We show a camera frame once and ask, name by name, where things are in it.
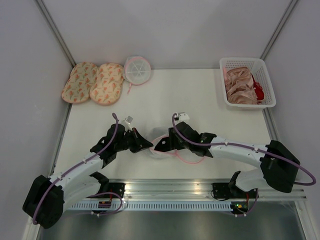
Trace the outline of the white pink mesh laundry bag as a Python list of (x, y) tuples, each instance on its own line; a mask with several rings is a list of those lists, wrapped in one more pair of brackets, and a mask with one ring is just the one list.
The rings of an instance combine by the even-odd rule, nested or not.
[(206, 158), (205, 156), (197, 156), (185, 148), (177, 149), (171, 146), (168, 127), (153, 128), (145, 138), (153, 144), (146, 150), (146, 154), (154, 159), (177, 158), (186, 164), (196, 165)]

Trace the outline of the black bra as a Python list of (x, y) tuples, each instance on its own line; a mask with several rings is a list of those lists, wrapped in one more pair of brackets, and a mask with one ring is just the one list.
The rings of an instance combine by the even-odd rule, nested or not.
[(156, 144), (156, 146), (154, 147), (154, 150), (155, 150), (155, 151), (158, 151), (158, 152), (162, 152), (162, 153), (171, 151), (172, 148), (171, 148), (170, 137), (169, 137), (169, 136), (163, 137), (163, 138)]

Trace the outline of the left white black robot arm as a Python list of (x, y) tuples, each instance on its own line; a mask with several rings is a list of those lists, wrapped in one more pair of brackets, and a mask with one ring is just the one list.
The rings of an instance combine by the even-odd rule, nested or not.
[(118, 152), (129, 150), (135, 154), (152, 146), (136, 128), (112, 124), (106, 136), (74, 166), (48, 177), (36, 177), (22, 209), (34, 225), (51, 228), (77, 202), (91, 196), (104, 198), (108, 195), (109, 180), (100, 170), (115, 160)]

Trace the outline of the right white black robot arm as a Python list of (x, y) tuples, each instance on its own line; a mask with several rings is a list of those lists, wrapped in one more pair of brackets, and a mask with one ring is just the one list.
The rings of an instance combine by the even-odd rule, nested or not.
[(184, 121), (170, 129), (169, 134), (178, 146), (199, 157), (230, 159), (254, 167), (237, 171), (228, 185), (235, 198), (252, 189), (269, 186), (290, 193), (295, 184), (300, 161), (279, 141), (252, 144), (230, 141), (213, 133), (198, 133)]

